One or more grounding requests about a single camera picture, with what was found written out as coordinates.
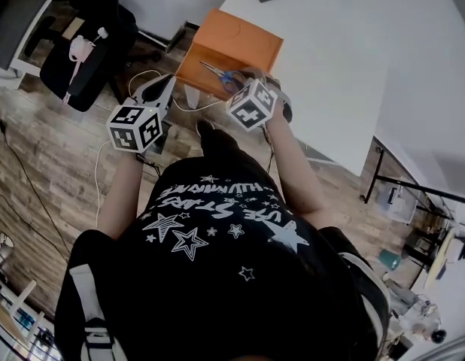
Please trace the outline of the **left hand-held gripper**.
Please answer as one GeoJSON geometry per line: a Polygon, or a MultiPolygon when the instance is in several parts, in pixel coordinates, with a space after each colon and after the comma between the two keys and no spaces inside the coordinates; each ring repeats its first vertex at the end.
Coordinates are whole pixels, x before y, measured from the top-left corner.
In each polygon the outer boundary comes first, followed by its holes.
{"type": "Polygon", "coordinates": [[[117,105],[106,122],[115,150],[145,154],[161,154],[170,125],[164,121],[172,103],[176,76],[163,75],[142,84],[129,104],[117,105]]]}

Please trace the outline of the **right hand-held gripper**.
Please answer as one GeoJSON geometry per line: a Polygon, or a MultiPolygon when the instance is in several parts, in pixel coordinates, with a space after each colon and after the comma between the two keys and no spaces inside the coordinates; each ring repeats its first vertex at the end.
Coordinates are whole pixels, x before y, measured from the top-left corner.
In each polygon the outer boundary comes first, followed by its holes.
{"type": "Polygon", "coordinates": [[[279,80],[267,71],[244,67],[241,74],[248,83],[229,101],[226,113],[246,132],[264,125],[272,118],[275,105],[283,104],[283,116],[288,123],[293,118],[290,98],[281,90],[279,80]]]}

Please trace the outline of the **blue handled scissors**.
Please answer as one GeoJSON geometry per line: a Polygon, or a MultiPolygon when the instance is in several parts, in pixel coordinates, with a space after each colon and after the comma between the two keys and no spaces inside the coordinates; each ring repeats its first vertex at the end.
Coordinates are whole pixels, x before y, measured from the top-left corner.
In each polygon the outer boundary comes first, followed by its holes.
{"type": "Polygon", "coordinates": [[[207,62],[200,61],[209,71],[216,74],[228,93],[237,93],[245,86],[246,78],[240,71],[224,71],[207,62]]]}

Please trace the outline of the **orange cardboard box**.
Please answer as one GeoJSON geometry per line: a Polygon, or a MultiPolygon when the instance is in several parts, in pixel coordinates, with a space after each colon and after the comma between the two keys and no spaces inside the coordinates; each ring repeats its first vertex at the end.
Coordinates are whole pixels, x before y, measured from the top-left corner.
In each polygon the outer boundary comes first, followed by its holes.
{"type": "Polygon", "coordinates": [[[219,77],[203,64],[223,71],[256,67],[270,72],[282,44],[283,39],[271,32],[213,9],[196,32],[176,77],[186,86],[227,100],[231,94],[223,88],[219,77]]]}

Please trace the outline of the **person's right forearm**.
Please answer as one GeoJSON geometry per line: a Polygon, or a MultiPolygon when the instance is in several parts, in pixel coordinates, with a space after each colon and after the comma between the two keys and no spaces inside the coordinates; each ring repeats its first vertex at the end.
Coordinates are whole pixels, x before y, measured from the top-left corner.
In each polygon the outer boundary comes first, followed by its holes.
{"type": "Polygon", "coordinates": [[[286,203],[301,215],[327,209],[320,183],[284,117],[282,100],[275,103],[266,131],[275,154],[278,176],[286,203]]]}

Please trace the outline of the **person's left forearm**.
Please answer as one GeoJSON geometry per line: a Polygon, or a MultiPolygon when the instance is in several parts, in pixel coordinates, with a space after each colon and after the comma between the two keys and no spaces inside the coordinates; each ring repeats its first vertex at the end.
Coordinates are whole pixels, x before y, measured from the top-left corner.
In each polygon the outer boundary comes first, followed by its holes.
{"type": "Polygon", "coordinates": [[[134,153],[123,153],[114,173],[111,188],[97,219],[97,229],[117,240],[135,221],[143,164],[134,153]]]}

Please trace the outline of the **person's dark shoe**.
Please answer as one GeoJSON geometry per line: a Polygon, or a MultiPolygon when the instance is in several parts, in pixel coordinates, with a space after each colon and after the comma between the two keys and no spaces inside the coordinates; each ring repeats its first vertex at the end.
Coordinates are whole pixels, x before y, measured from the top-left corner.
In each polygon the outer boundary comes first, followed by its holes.
{"type": "Polygon", "coordinates": [[[201,139],[203,139],[210,132],[214,131],[215,127],[210,121],[200,119],[200,120],[197,120],[196,123],[195,123],[195,130],[196,130],[197,135],[201,139]]]}

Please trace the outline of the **white table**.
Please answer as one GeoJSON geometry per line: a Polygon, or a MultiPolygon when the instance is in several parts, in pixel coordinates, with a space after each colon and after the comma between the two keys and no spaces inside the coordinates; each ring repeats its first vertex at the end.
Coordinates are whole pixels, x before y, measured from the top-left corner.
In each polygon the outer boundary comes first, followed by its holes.
{"type": "Polygon", "coordinates": [[[360,174],[384,92],[381,57],[343,28],[330,0],[226,0],[218,9],[283,39],[270,73],[292,102],[295,136],[360,174]]]}

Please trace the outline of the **black office chair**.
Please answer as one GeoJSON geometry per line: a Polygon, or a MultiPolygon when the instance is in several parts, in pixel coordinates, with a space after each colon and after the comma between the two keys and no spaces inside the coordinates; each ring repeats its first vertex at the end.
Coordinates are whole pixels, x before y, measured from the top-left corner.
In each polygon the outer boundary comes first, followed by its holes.
{"type": "Polygon", "coordinates": [[[68,57],[71,41],[78,35],[94,41],[98,36],[98,29],[105,27],[108,37],[96,42],[108,46],[105,60],[87,90],[74,102],[70,101],[69,106],[76,111],[88,111],[106,85],[111,87],[116,100],[122,102],[123,96],[115,77],[134,62],[159,61],[160,52],[155,50],[138,55],[130,53],[138,37],[138,27],[133,13],[120,5],[119,0],[68,0],[68,3],[77,11],[73,19],[62,30],[57,31],[51,29],[54,17],[45,17],[30,36],[25,46],[25,55],[31,56],[40,40],[53,42],[53,48],[41,66],[39,77],[63,101],[75,65],[68,57]]]}

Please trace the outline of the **pink white bag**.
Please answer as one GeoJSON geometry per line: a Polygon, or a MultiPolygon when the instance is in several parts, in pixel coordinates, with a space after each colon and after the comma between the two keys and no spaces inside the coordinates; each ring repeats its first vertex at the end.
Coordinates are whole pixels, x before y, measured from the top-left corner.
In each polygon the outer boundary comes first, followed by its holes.
{"type": "Polygon", "coordinates": [[[105,40],[108,32],[105,27],[101,27],[97,33],[98,36],[94,41],[87,40],[82,35],[78,35],[71,41],[68,57],[75,65],[63,98],[66,105],[71,105],[70,101],[74,102],[76,98],[83,95],[105,60],[108,46],[96,42],[100,39],[105,40]]]}

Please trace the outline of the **black star print shirt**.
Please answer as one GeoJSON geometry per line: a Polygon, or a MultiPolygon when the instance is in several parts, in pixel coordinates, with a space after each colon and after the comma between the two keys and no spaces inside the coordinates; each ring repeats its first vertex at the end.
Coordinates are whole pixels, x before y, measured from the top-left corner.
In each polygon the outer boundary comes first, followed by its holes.
{"type": "Polygon", "coordinates": [[[129,361],[376,361],[386,289],[334,226],[316,229],[250,163],[170,165],[117,239],[74,243],[129,361]]]}

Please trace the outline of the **whiteboard on black stand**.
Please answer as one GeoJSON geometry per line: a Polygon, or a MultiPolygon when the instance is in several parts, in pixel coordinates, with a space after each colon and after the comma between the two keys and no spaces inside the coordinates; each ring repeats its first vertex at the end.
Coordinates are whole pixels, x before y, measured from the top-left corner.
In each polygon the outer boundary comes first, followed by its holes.
{"type": "Polygon", "coordinates": [[[373,137],[373,141],[377,144],[375,152],[378,154],[378,162],[376,164],[368,190],[365,194],[360,195],[361,202],[363,202],[365,205],[369,203],[377,182],[382,182],[383,184],[392,184],[393,187],[390,190],[389,198],[387,199],[388,205],[394,205],[395,196],[400,194],[400,190],[405,190],[406,192],[410,193],[413,199],[416,201],[416,206],[413,213],[416,211],[422,211],[434,217],[438,217],[447,221],[454,221],[453,213],[445,203],[444,199],[465,205],[465,197],[457,196],[441,190],[436,190],[431,187],[422,186],[416,181],[412,183],[406,180],[396,179],[380,174],[384,156],[386,153],[390,153],[390,151],[375,136],[373,137]],[[431,196],[440,198],[445,211],[434,205],[433,201],[431,200],[431,196]]]}

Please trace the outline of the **teal cup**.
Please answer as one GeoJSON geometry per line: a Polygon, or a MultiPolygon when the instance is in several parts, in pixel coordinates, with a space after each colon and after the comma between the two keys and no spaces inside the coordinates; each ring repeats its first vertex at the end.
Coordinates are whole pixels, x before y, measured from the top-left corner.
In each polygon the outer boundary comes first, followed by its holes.
{"type": "Polygon", "coordinates": [[[380,254],[378,255],[378,260],[389,271],[394,271],[401,263],[401,256],[389,250],[382,249],[380,254]]]}

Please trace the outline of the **black stool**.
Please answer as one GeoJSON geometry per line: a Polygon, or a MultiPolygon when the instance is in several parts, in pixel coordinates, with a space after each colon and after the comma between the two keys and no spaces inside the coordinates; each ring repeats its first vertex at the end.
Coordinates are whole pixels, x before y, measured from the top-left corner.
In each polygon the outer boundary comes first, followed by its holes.
{"type": "Polygon", "coordinates": [[[414,228],[403,244],[401,259],[411,259],[419,266],[431,267],[446,235],[445,229],[440,229],[438,232],[425,232],[414,228]]]}

